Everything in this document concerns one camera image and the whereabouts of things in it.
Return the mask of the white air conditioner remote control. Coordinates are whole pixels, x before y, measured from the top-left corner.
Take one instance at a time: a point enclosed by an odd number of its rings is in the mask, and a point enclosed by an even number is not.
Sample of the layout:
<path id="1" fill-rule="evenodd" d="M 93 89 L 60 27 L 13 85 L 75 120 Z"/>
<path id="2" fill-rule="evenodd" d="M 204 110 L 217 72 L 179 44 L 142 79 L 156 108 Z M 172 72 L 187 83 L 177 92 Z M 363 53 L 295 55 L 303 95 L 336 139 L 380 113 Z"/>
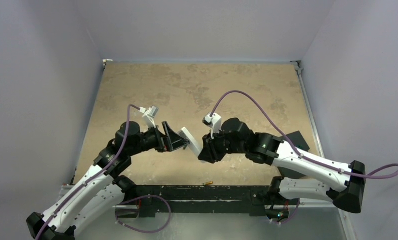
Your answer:
<path id="1" fill-rule="evenodd" d="M 196 156 L 198 159 L 199 154 L 201 153 L 203 146 L 201 143 L 199 143 L 194 136 L 190 133 L 190 131 L 186 128 L 183 127 L 178 134 L 182 136 L 183 138 L 187 139 L 189 141 L 189 144 L 187 147 L 193 152 L 193 154 Z"/>

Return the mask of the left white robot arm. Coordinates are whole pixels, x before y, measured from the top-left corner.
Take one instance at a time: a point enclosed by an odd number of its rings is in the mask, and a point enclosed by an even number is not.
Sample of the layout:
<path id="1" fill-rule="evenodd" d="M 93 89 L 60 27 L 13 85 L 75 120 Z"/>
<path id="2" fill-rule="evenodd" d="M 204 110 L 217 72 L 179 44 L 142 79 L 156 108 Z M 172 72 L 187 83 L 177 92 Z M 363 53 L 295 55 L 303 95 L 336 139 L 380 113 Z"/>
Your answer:
<path id="1" fill-rule="evenodd" d="M 132 156 L 149 150 L 173 152 L 193 143 L 194 138 L 186 128 L 174 132 L 165 121 L 162 126 L 164 132 L 153 125 L 141 132 L 138 123 L 123 123 L 115 138 L 68 193 L 49 209 L 27 218 L 32 238 L 74 240 L 113 206 L 134 202 L 135 183 L 122 175 L 131 165 Z"/>

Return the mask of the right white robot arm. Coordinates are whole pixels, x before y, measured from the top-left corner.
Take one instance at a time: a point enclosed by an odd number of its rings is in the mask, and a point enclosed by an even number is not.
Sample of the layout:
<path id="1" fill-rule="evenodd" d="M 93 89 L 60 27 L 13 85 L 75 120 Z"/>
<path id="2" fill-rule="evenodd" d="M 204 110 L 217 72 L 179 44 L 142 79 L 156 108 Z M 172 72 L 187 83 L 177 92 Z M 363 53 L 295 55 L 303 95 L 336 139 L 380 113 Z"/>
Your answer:
<path id="1" fill-rule="evenodd" d="M 222 122 L 216 115 L 207 115 L 202 122 L 210 132 L 202 138 L 199 160 L 214 164 L 225 155 L 243 154 L 256 164 L 290 169 L 309 177 L 303 183 L 283 177 L 279 184 L 267 190 L 271 202 L 315 199 L 332 202 L 345 212 L 361 212 L 365 180 L 358 175 L 365 173 L 363 163 L 354 160 L 346 164 L 313 155 L 295 148 L 281 137 L 253 132 L 238 118 Z"/>

